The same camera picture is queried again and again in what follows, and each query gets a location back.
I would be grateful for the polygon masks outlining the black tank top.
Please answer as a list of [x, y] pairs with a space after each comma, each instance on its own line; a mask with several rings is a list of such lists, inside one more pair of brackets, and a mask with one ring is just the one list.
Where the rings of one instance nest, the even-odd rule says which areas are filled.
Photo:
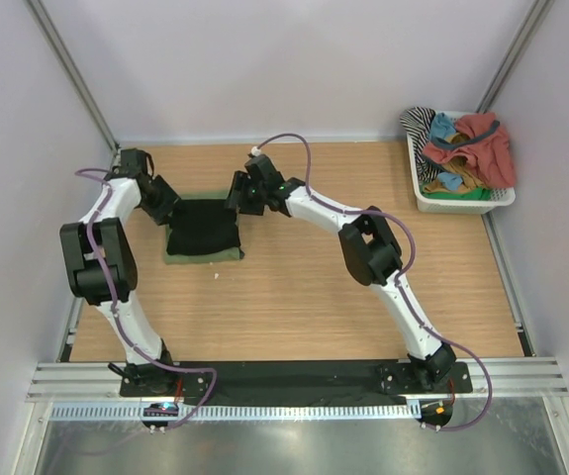
[[225, 199], [181, 200], [169, 218], [166, 252], [199, 256], [240, 248], [237, 212]]

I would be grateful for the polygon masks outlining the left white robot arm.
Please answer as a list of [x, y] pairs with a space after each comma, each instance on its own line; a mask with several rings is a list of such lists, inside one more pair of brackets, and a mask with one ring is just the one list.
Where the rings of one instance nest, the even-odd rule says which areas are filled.
[[124, 348], [126, 363], [108, 365], [121, 377], [120, 395], [168, 396], [180, 376], [137, 296], [139, 275], [125, 223], [140, 208], [163, 226], [179, 196], [154, 173], [151, 155], [138, 148], [121, 150], [108, 170], [84, 168], [75, 174], [98, 182], [102, 191], [80, 220], [59, 230], [69, 287], [107, 319]]

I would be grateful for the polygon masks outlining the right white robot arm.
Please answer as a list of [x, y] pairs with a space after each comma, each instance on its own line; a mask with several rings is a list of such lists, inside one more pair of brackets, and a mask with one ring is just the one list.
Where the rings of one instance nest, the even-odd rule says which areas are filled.
[[257, 147], [249, 153], [244, 170], [235, 173], [226, 207], [256, 216], [270, 210], [336, 236], [349, 275], [371, 289], [394, 318], [417, 386], [434, 392], [448, 381], [456, 354], [412, 291], [398, 240], [379, 209], [347, 207], [317, 194], [298, 178], [284, 178]]

